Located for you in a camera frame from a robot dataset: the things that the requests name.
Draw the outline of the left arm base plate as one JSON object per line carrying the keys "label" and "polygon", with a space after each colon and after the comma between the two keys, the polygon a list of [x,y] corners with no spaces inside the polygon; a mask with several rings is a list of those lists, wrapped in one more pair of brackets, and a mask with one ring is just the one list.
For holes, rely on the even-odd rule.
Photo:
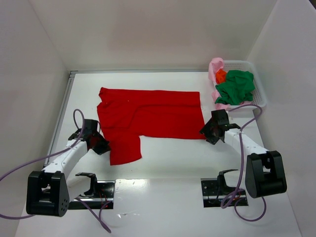
{"label": "left arm base plate", "polygon": [[99,210],[105,205],[105,210],[114,207],[115,181],[98,181],[94,193],[81,194],[78,196],[92,210]]}

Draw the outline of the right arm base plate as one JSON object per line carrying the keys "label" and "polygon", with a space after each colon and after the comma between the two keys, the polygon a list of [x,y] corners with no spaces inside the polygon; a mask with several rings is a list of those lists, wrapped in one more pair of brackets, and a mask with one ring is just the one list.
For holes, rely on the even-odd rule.
{"label": "right arm base plate", "polygon": [[[235,187],[228,187],[226,182],[220,187],[217,178],[201,179],[201,189],[203,196],[203,206],[207,207],[221,207],[223,198],[235,190]],[[247,196],[245,191],[238,192],[229,207],[248,206]]]}

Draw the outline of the red t-shirt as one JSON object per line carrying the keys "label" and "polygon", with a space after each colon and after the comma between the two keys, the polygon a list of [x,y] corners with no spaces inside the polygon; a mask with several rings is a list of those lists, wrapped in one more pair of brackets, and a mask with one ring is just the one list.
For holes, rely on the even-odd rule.
{"label": "red t-shirt", "polygon": [[200,93],[102,87],[97,114],[110,146],[110,165],[141,159],[141,136],[200,140]]}

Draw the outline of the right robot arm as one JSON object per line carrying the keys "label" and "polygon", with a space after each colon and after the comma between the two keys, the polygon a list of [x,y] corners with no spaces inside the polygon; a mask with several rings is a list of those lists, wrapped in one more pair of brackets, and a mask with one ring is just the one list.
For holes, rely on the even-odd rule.
{"label": "right robot arm", "polygon": [[287,191],[287,182],[278,151],[269,151],[247,136],[242,127],[231,123],[226,110],[214,110],[210,120],[200,130],[207,142],[215,145],[219,140],[237,151],[246,160],[241,162],[240,171],[245,173],[245,187],[252,198],[261,198]]}

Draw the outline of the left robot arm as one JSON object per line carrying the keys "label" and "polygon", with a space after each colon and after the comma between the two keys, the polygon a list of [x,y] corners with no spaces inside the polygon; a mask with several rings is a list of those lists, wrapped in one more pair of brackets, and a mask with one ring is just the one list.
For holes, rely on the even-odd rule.
{"label": "left robot arm", "polygon": [[94,173],[79,172],[74,178],[69,175],[89,150],[98,155],[110,151],[109,142],[98,131],[98,123],[85,119],[83,128],[69,137],[65,152],[41,171],[31,172],[27,185],[27,214],[62,217],[72,200],[81,194],[96,192]]}

